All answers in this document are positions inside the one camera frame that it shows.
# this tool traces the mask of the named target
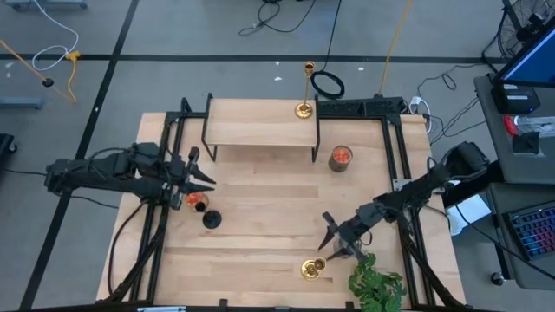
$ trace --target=chair wheel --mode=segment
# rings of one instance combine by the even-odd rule
[[[501,286],[501,285],[503,285],[503,283],[505,282],[506,279],[503,276],[503,273],[495,272],[490,276],[490,280],[492,281],[493,284],[495,284],[497,286]]]
[[[8,148],[8,152],[9,153],[15,153],[17,152],[17,145],[15,145],[14,143],[10,144],[10,147]]]

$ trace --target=brass candlestick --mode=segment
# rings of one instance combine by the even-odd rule
[[[304,73],[306,74],[306,91],[304,92],[304,101],[295,107],[295,114],[298,118],[309,118],[312,116],[312,106],[306,101],[309,98],[309,84],[312,72],[314,72],[314,62],[306,62],[304,64]]]
[[[322,258],[306,260],[303,262],[303,265],[301,265],[301,275],[307,281],[316,281],[325,267],[326,261]]]

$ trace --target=keyboard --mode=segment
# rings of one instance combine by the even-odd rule
[[[509,231],[527,260],[555,254],[555,207],[504,214]]]

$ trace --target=yellow cable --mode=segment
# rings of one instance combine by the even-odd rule
[[[66,59],[73,62],[73,71],[71,72],[71,76],[68,79],[68,91],[73,98],[73,102],[76,103],[77,99],[75,98],[75,94],[73,94],[73,90],[71,89],[71,83],[73,82],[73,77],[75,76],[75,72],[77,71],[77,58],[81,56],[79,51],[75,51],[66,55]]]
[[[39,78],[41,78],[42,81],[46,81],[47,78],[45,76],[43,76],[41,73],[39,73],[38,71],[36,71],[36,69],[34,69],[32,66],[30,66],[16,51],[14,51],[12,48],[10,48],[10,46],[8,46],[8,44],[4,41],[4,40],[0,40],[0,44],[2,46],[4,46],[13,56],[16,57],[17,60],[19,60],[21,63],[23,63],[23,65],[25,65],[25,67],[27,67],[31,72],[33,72],[35,75],[37,75]],[[72,101],[72,102],[76,102],[75,97],[73,96],[73,93],[70,90],[70,93],[72,94],[72,96],[69,96],[65,93],[63,93],[62,91],[60,91],[60,89],[58,89],[56,86],[52,86],[54,87],[54,90],[61,95],[62,97]]]
[[[408,14],[408,9],[410,9],[410,4],[412,4],[412,2],[413,2],[412,0],[407,0],[407,5],[405,5],[405,10],[402,12],[401,21],[397,26],[397,31],[395,32],[395,35],[393,36],[393,41],[389,46],[388,58],[385,60],[385,67],[383,68],[383,74],[382,74],[382,83],[380,84],[380,89],[378,90],[378,94],[382,94],[383,87],[385,87],[385,81],[388,79],[389,59],[393,54],[393,48],[397,43],[397,38],[399,37],[399,34],[401,34],[402,25],[405,23],[405,19],[407,18],[407,14]]]

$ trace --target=potted plant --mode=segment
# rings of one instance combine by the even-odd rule
[[[358,297],[362,312],[396,312],[401,298],[407,294],[402,277],[394,272],[381,274],[375,270],[375,255],[369,253],[349,278],[349,288]]]

